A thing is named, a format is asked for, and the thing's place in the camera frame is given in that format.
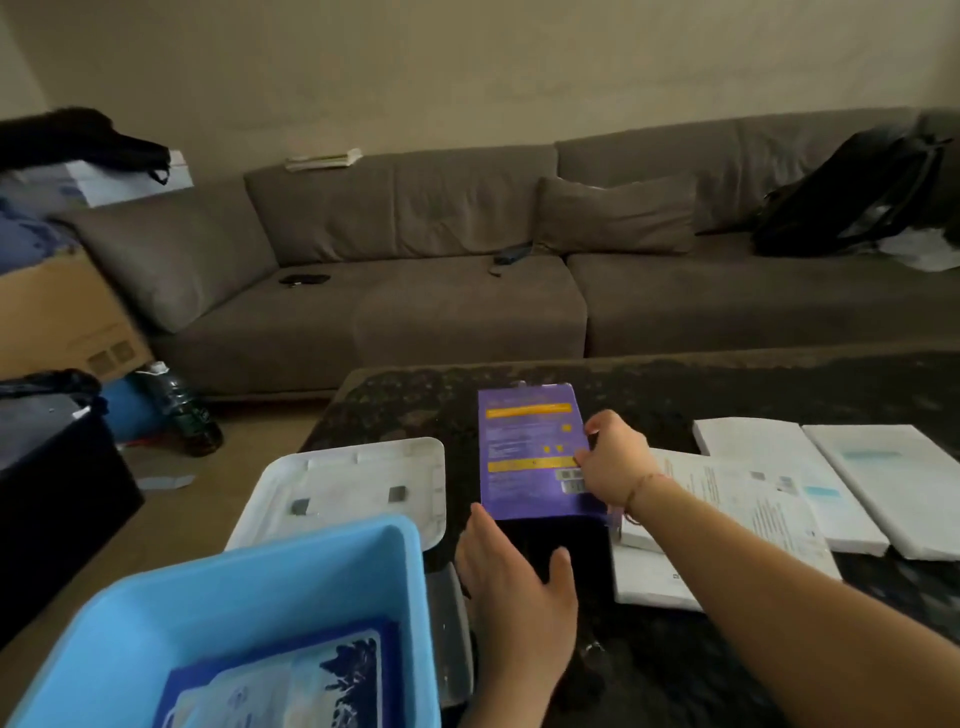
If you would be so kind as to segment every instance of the yellow label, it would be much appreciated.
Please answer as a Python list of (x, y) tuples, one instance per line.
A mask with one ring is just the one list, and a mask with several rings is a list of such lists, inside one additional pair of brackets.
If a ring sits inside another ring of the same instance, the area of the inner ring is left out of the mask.
[(501, 407), (499, 409), (488, 409), (487, 419), (493, 420), (497, 417), (519, 417), (520, 415), (563, 415), (572, 412), (573, 407), (569, 402), (558, 402), (555, 404), (525, 404), (522, 407)]
[(487, 463), (488, 473), (511, 473), (513, 471), (541, 471), (553, 468), (576, 468), (572, 457), (527, 457), (521, 460), (497, 460)]

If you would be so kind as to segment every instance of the forearm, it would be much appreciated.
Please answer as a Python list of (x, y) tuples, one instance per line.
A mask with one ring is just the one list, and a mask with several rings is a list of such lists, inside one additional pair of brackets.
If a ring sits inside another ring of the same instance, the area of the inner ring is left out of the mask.
[(478, 686), (460, 728), (540, 728), (549, 703), (550, 693), (522, 679), (494, 676)]
[(771, 546), (667, 478), (631, 515), (799, 725), (960, 724), (960, 651)]

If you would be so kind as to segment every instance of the bracelet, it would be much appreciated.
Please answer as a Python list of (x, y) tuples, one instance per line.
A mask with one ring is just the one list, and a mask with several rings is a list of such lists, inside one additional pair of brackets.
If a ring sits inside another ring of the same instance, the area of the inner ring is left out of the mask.
[(654, 477), (666, 477), (666, 475), (664, 475), (663, 473), (648, 473), (648, 474), (644, 475), (640, 480), (638, 480), (638, 481), (636, 482), (636, 485), (634, 486), (634, 489), (630, 492), (630, 494), (627, 496), (626, 501), (624, 501), (624, 503), (623, 503), (623, 512), (624, 512), (625, 514), (627, 514), (628, 516), (630, 515), (630, 506), (631, 506), (631, 505), (633, 504), (633, 502), (634, 502), (634, 496), (635, 496), (637, 493), (639, 493), (640, 488), (643, 487), (643, 484), (644, 484), (647, 480), (650, 480), (651, 478), (654, 478)]

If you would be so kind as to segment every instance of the hand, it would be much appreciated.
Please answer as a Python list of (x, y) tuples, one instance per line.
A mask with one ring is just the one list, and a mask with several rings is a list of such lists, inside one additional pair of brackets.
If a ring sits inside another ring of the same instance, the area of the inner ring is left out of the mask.
[(579, 449), (574, 458), (584, 472), (587, 489), (608, 505), (622, 508), (648, 475), (660, 472), (647, 438), (616, 412), (597, 412), (587, 420), (584, 432), (597, 435), (596, 447)]
[(570, 554), (550, 558), (543, 584), (479, 503), (460, 535), (457, 573), (470, 593), (468, 612), (480, 657), (479, 690), (506, 686), (545, 710), (577, 638), (577, 592)]

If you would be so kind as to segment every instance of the light blue plastic bin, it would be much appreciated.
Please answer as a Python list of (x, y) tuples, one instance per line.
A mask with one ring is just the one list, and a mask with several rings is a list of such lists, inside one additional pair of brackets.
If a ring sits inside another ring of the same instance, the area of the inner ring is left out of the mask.
[(439, 728), (420, 535), (385, 516), (118, 581), (74, 617), (15, 728), (148, 728), (167, 675), (360, 619), (400, 626), (406, 728)]

